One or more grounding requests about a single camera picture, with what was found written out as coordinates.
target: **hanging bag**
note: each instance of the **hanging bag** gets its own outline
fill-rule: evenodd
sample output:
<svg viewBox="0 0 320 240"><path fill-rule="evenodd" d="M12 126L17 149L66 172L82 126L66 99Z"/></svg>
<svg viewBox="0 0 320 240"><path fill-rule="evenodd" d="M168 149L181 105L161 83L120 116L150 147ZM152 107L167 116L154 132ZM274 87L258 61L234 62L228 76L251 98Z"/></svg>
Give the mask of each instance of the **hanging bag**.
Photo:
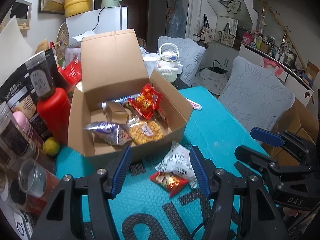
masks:
<svg viewBox="0 0 320 240"><path fill-rule="evenodd" d="M213 29L210 29L207 15L204 14L204 23L203 23L203 28L201 30L200 41L202 41L203 43L208 43L213 41L213 37L214 37Z"/></svg>
<svg viewBox="0 0 320 240"><path fill-rule="evenodd" d="M220 41L221 43L228 45L230 47L233 47L233 43L234 43L234 35L231 35L230 32L230 27L229 27L229 23L227 23L226 27L224 27L223 31L219 31L220 33Z"/></svg>

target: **red snack bag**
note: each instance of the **red snack bag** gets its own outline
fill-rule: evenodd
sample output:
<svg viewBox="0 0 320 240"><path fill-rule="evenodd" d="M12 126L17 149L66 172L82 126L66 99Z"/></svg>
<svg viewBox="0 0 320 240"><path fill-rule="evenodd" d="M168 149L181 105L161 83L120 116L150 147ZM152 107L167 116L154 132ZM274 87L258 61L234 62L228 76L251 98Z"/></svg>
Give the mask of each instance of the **red snack bag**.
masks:
<svg viewBox="0 0 320 240"><path fill-rule="evenodd" d="M170 193L169 197L177 195L183 187L188 184L186 179L180 178L172 173L159 171L151 175L150 180L168 191Z"/></svg>
<svg viewBox="0 0 320 240"><path fill-rule="evenodd" d="M61 68L58 70L70 86L74 86L82 80L81 62L77 56L75 56L73 61L71 61L64 70Z"/></svg>
<svg viewBox="0 0 320 240"><path fill-rule="evenodd" d="M159 108L162 94L155 91L149 83L142 88L141 94L135 99L129 98L128 101L140 115L150 120L153 112Z"/></svg>

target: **das logo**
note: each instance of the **das logo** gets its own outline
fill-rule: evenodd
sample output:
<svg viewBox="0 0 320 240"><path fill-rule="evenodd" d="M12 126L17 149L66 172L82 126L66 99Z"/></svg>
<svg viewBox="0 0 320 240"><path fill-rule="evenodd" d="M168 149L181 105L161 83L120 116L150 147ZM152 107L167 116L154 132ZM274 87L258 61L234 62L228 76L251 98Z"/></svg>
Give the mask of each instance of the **das logo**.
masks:
<svg viewBox="0 0 320 240"><path fill-rule="evenodd" d="M289 198L287 203L296 204L296 205L300 206L303 203L303 200L298 200L298 199L294 200L294 198L291 197L291 198Z"/></svg>

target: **snack bag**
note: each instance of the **snack bag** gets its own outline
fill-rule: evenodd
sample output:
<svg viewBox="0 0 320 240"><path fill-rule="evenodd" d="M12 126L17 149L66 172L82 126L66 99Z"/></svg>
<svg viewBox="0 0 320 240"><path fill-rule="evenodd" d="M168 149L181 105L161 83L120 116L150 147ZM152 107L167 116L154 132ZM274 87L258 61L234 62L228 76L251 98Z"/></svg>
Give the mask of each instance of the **snack bag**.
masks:
<svg viewBox="0 0 320 240"><path fill-rule="evenodd" d="M58 68L60 74L68 82L70 87L76 85L82 80L82 71L81 71L81 61L77 56L74 57L73 61L70 62L64 70L60 67Z"/></svg>
<svg viewBox="0 0 320 240"><path fill-rule="evenodd" d="M173 174L187 179L191 188L196 188L196 175L193 171L189 150L173 141L171 150L157 166L159 172L172 172Z"/></svg>
<svg viewBox="0 0 320 240"><path fill-rule="evenodd" d="M163 132L155 121L141 121L134 123L129 128L129 134L136 144L143 144L159 140Z"/></svg>
<svg viewBox="0 0 320 240"><path fill-rule="evenodd" d="M86 130L98 135L102 140L110 145L124 145L132 140L118 124L110 122L92 122L85 127Z"/></svg>
<svg viewBox="0 0 320 240"><path fill-rule="evenodd" d="M161 97L162 94L148 83L142 88L141 96L135 99L128 98L128 101L140 115L150 120L154 111L159 108Z"/></svg>
<svg viewBox="0 0 320 240"><path fill-rule="evenodd" d="M188 181L180 178L172 173L164 173L157 171L151 175L150 180L161 186L164 190L170 193L169 197L177 195Z"/></svg>

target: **yellow saucepan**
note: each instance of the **yellow saucepan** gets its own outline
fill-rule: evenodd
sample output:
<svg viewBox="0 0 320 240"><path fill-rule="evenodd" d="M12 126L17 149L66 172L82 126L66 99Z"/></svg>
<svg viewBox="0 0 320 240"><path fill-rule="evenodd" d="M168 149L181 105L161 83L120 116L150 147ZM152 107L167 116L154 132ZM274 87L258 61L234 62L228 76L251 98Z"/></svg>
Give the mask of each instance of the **yellow saucepan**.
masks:
<svg viewBox="0 0 320 240"><path fill-rule="evenodd" d="M92 0L64 0L66 17L90 11L91 1Z"/></svg>

